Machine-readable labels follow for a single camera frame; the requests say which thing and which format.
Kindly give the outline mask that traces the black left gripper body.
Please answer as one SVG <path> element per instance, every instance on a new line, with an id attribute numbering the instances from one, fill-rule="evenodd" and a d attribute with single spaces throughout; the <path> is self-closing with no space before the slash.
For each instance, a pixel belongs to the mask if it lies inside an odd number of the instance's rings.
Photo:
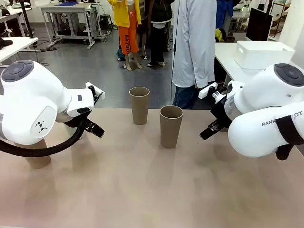
<path id="1" fill-rule="evenodd" d="M 88 119 L 90 113 L 91 111 L 88 111 L 76 117 L 70 117 L 67 114 L 61 115 L 60 122 L 71 128 L 82 127 L 84 129 L 91 129 L 94 126 L 94 122 Z"/>

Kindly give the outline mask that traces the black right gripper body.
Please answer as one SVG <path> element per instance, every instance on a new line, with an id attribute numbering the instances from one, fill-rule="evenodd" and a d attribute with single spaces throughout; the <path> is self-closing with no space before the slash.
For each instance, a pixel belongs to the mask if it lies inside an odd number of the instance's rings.
<path id="1" fill-rule="evenodd" d="M 232 123 L 231 119 L 226 114 L 224 108 L 226 100 L 227 100 L 226 97 L 222 98 L 213 106 L 213 108 L 210 111 L 216 118 L 213 124 L 217 126 L 230 126 L 230 124 Z"/>

